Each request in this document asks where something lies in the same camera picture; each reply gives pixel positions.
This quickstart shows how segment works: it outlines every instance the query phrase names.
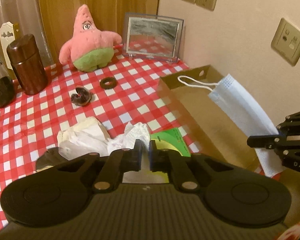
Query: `plush toy arm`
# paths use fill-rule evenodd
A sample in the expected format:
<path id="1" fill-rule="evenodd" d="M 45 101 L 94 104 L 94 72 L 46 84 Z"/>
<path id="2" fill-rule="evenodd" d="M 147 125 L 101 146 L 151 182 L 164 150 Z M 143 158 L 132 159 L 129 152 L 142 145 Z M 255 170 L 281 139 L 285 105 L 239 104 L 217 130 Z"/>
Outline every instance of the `plush toy arm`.
<path id="1" fill-rule="evenodd" d="M 104 31 L 102 32 L 104 34 L 106 34 L 107 36 L 112 37 L 114 45 L 118 45 L 122 43 L 122 38 L 118 33 L 115 32 L 109 32 L 109 31 Z"/>
<path id="2" fill-rule="evenodd" d="M 68 61 L 71 61 L 71 47 L 72 47 L 72 40 L 67 41 L 61 47 L 59 53 L 59 61 L 62 65 L 66 65 Z"/>

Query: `brown ring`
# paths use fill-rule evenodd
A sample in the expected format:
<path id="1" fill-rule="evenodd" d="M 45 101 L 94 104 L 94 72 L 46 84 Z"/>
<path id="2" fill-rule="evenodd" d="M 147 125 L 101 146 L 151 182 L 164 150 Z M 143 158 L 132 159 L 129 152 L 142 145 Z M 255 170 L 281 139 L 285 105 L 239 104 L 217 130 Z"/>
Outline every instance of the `brown ring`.
<path id="1" fill-rule="evenodd" d="M 114 77 L 106 77 L 100 81 L 100 87 L 102 87 L 103 89 L 115 88 L 117 84 L 118 82 Z"/>

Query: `wooden door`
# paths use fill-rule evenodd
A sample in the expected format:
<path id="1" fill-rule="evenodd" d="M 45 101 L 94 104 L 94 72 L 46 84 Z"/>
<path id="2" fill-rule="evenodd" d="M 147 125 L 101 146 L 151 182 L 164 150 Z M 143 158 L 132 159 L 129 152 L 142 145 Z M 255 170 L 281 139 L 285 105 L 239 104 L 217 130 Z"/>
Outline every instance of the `wooden door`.
<path id="1" fill-rule="evenodd" d="M 39 0 L 48 45 L 57 63 L 61 46 L 72 37 L 77 9 L 89 6 L 100 30 L 122 35 L 126 12 L 157 14 L 159 0 Z"/>

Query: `pink plush toy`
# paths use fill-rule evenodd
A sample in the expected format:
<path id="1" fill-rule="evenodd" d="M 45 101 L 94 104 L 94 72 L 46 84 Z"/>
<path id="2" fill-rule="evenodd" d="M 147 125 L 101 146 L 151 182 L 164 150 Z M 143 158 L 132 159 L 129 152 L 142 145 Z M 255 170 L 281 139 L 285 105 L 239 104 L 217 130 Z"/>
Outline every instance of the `pink plush toy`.
<path id="1" fill-rule="evenodd" d="M 75 17 L 72 39 L 60 50 L 59 61 L 64 65 L 72 61 L 81 71 L 94 71 L 111 61 L 113 46 L 121 42 L 122 38 L 118 33 L 97 29 L 88 6 L 84 4 Z"/>

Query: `ribbed black surface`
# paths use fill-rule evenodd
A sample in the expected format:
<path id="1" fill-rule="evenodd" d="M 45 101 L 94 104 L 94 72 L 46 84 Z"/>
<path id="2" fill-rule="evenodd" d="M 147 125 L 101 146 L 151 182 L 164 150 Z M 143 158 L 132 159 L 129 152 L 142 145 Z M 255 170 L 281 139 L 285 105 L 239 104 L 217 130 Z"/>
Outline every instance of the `ribbed black surface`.
<path id="1" fill-rule="evenodd" d="M 10 223 L 0 240 L 272 240 L 284 230 L 282 224 L 229 225 L 211 215 L 196 195 L 170 184 L 121 184 L 115 192 L 95 195 L 71 221 L 49 228 Z"/>

